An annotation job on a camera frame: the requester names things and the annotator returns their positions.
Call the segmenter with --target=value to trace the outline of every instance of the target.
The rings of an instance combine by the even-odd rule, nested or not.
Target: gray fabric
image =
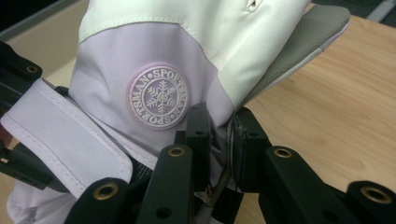
[[[242,105],[289,71],[323,43],[339,34],[349,22],[349,11],[343,7],[314,6],[304,14],[285,47]]]

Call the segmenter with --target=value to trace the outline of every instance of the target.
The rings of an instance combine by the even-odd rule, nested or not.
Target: round logo patch
[[[167,65],[152,66],[138,74],[129,91],[134,115],[154,129],[178,124],[189,106],[186,78]]]

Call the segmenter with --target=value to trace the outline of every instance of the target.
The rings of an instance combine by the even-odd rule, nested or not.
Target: wooden table
[[[371,180],[396,191],[396,29],[352,18],[322,55],[250,102],[274,145],[299,152],[340,190]],[[0,175],[0,223],[12,180]],[[236,223],[263,223],[247,194]]]

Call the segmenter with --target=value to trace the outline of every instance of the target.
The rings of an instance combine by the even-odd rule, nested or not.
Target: snowflake logo
[[[165,80],[160,81],[158,88],[149,87],[148,93],[151,98],[147,101],[146,106],[158,108],[160,114],[164,114],[168,106],[175,106],[176,100],[172,97],[177,93],[175,87],[168,88]]]
[[[150,128],[167,129],[178,124],[190,103],[188,82],[168,65],[142,69],[128,92],[137,119]]]

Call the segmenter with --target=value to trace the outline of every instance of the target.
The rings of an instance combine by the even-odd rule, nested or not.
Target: wooden surface
[[[396,30],[352,18],[322,55],[247,105],[274,145],[299,152],[328,184],[371,180],[396,191]],[[0,175],[0,223],[9,178]],[[257,195],[236,223],[264,223]]]

